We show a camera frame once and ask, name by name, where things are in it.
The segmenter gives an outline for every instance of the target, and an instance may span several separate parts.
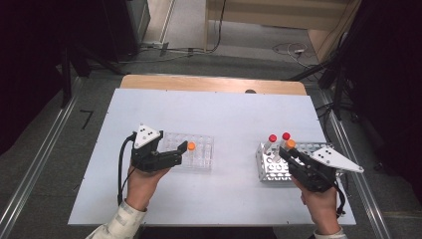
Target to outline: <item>hand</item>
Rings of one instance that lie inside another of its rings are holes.
[[[131,166],[127,173],[131,173],[133,169],[134,167]],[[127,180],[126,203],[138,211],[146,211],[159,179],[169,170],[170,168],[155,172],[143,172],[136,169]]]
[[[341,228],[337,222],[335,209],[337,200],[335,188],[332,187],[325,192],[311,192],[295,178],[292,178],[292,181],[302,192],[302,202],[308,207],[318,234],[331,235],[337,233]]]

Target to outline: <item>person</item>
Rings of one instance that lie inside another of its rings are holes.
[[[135,169],[127,180],[127,196],[119,206],[113,219],[98,227],[87,239],[133,238],[146,214],[149,200],[153,196],[159,180],[170,169],[153,173]],[[334,188],[324,193],[306,190],[296,179],[294,184],[302,192],[302,202],[308,207],[312,221],[316,224],[316,239],[346,239],[336,217],[336,191]]]

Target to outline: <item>gray floor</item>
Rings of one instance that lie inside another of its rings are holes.
[[[249,31],[243,27],[241,29],[242,31]],[[263,30],[260,29],[259,26],[253,26],[250,31]],[[300,73],[304,70],[304,67],[289,55],[275,53],[271,47],[274,43],[306,42],[309,39],[304,37],[303,32],[292,29],[282,29],[282,32],[283,37],[286,38],[282,38],[278,34],[270,34],[275,38],[266,40],[268,44],[265,50],[259,47],[263,45],[257,44],[263,42],[260,39],[240,42],[236,41],[236,38],[228,38],[226,34],[223,35],[220,52],[212,55],[196,55],[190,58],[183,57],[172,61],[162,61],[180,57],[181,54],[167,53],[160,58],[159,51],[150,50],[140,53],[132,63],[120,64],[119,66],[133,74],[283,80]],[[171,29],[166,38],[171,44],[178,42],[175,38],[171,38]],[[186,45],[173,45],[172,47],[186,47]],[[255,51],[258,51],[259,54],[250,54]],[[313,49],[309,48],[310,56],[312,53]],[[316,63],[315,59],[309,60],[305,56],[301,56],[299,60],[304,60],[307,64]],[[94,227],[68,226],[67,222],[78,193],[78,186],[84,177],[102,127],[113,90],[118,88],[122,78],[122,76],[116,76],[109,70],[98,66],[94,66],[94,69],[88,79],[82,79],[83,86],[78,100],[51,150],[44,169],[36,181],[9,238],[85,238],[94,230]],[[323,104],[320,91],[316,87],[316,79],[319,76],[320,74],[316,74],[302,80],[316,107]],[[57,94],[31,122],[15,145],[0,156],[1,208],[5,209],[10,196],[14,193],[32,160],[36,157],[38,149],[60,112],[61,96],[61,93]],[[82,127],[88,115],[82,113],[81,110],[94,111],[91,120],[84,129]],[[377,158],[372,153],[370,143],[361,126],[359,123],[351,122],[348,112],[343,112],[343,123],[356,156],[365,168],[365,177],[373,191],[379,209],[384,214],[391,238],[417,238],[418,236],[415,235],[422,233],[420,227],[422,223],[421,205],[415,198],[411,186],[400,176],[389,176],[382,170],[373,170],[372,167],[377,162]],[[328,135],[334,144],[338,144],[330,125],[328,125]],[[351,195],[349,201],[357,225],[348,226],[345,230],[349,238],[376,238],[359,193],[354,186],[353,178],[350,177],[349,180],[349,193]],[[289,226],[275,228],[275,232],[279,238],[308,238],[313,229],[312,225]]]

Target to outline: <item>black cable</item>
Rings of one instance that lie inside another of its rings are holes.
[[[213,53],[215,52],[215,50],[217,50],[218,46],[220,46],[220,42],[221,42],[221,26],[223,25],[223,16],[224,16],[224,10],[226,9],[226,2],[227,0],[224,0],[223,2],[223,8],[221,9],[221,15],[220,15],[220,24],[218,25],[218,40],[217,40],[217,44],[214,46],[214,48],[207,53]]]
[[[157,47],[146,47],[146,49],[153,49],[153,50],[158,50],[161,51],[162,49],[157,48]],[[204,53],[202,48],[166,48],[165,51],[173,51],[173,52],[183,52],[183,53],[187,53],[189,52],[189,49],[192,50],[199,50],[199,51],[192,51],[194,53]]]
[[[135,141],[136,140],[136,132],[134,132],[131,136],[127,137],[123,144],[121,145],[120,154],[118,156],[118,194],[117,194],[117,203],[120,205],[123,202],[123,187],[121,187],[121,169],[122,169],[122,163],[123,163],[123,154],[124,149],[126,148],[126,145],[129,141]]]
[[[326,110],[326,114],[324,114],[323,120],[322,120],[322,123],[323,123],[322,130],[323,130],[328,142],[331,142],[331,138],[329,138],[328,131],[326,130],[326,123],[328,122],[328,117],[329,117],[329,114],[331,113],[331,110],[332,110],[332,108],[329,108],[329,109]]]
[[[314,169],[313,167],[310,168],[310,170],[312,170],[314,173],[316,173],[319,177],[321,177],[324,181],[328,182],[329,184],[331,184],[331,186],[333,186],[335,188],[335,190],[338,192],[338,196],[340,198],[340,205],[337,207],[336,210],[336,214],[337,214],[337,218],[340,215],[345,214],[345,212],[343,211],[343,207],[345,204],[345,197],[344,197],[344,193],[341,191],[341,189],[338,187],[338,182],[337,180],[335,180],[334,182],[331,182],[325,174],[321,173],[320,171]]]
[[[340,22],[341,22],[341,19],[342,19],[342,17],[344,16],[344,14],[345,14],[345,12],[346,12],[346,10],[347,10],[347,6],[344,8],[344,10],[343,10],[343,12],[342,12],[342,14],[341,14],[341,17],[340,17],[340,19],[338,20],[338,22],[337,22],[337,25],[335,25],[335,27],[328,33],[328,35],[326,35],[325,36],[325,39],[322,41],[322,44],[320,45],[320,47],[319,47],[319,49],[316,51],[316,53],[318,54],[319,53],[319,51],[320,51],[320,49],[322,49],[322,47],[323,47],[323,45],[325,45],[325,42],[326,42],[326,40],[328,39],[328,37],[334,32],[334,30],[338,27],[338,25],[340,24]],[[356,4],[355,6],[354,6],[354,8],[353,8],[353,10],[351,11],[351,13],[353,13],[355,10],[356,10],[356,8],[357,8],[357,6],[359,6],[359,4]],[[348,15],[348,17],[347,17],[347,20],[345,21],[345,22],[348,22],[349,20],[350,20],[350,18],[351,18],[351,16],[353,16],[353,14],[350,14],[350,15]],[[344,27],[345,27],[345,25],[343,25],[342,27],[341,27],[341,31],[340,32],[342,32],[343,31],[343,29],[344,29]]]
[[[313,76],[315,77],[315,79],[316,79],[316,81],[319,81],[319,78],[315,75],[315,74],[313,74]],[[307,79],[308,79],[308,81],[310,81],[310,82],[314,82],[314,80],[311,80],[310,79],[310,77],[307,77]]]
[[[324,117],[328,112],[331,110],[331,107],[326,108],[325,112],[323,112],[321,115],[317,116],[318,118]]]
[[[131,170],[131,172],[127,175],[126,179],[124,180],[123,186],[121,187],[121,191],[124,190],[124,186],[127,183],[127,180],[129,179],[129,177],[134,173],[134,171],[136,170],[136,168],[139,166],[139,162],[136,164],[136,166]]]
[[[341,109],[346,110],[346,111],[350,111],[353,112],[353,104],[349,104],[349,103],[341,103],[342,106],[340,106]],[[320,106],[318,108],[316,108],[316,111],[321,110],[322,108],[326,108],[325,109],[325,113],[327,110],[332,110],[332,105],[333,103],[328,103],[326,105]],[[322,116],[325,116],[325,113],[321,114],[318,116],[318,118],[321,118]]]

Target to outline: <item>tripod leg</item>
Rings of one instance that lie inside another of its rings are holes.
[[[125,76],[127,74],[130,73],[124,73],[121,69],[113,66],[111,63],[109,63],[108,61],[104,60],[103,58],[101,58],[100,56],[97,56],[95,53],[91,52],[90,50],[84,48],[83,46],[76,46],[77,49],[79,51],[81,51],[82,54],[84,54],[85,56],[93,59],[94,61],[100,63],[103,67],[111,70],[112,72],[114,72],[117,75],[121,75],[121,76]]]
[[[78,76],[86,78],[89,77],[91,69],[88,65],[87,59],[85,59],[85,57],[77,51],[74,45],[69,45],[68,49],[69,58],[71,59],[71,63]]]

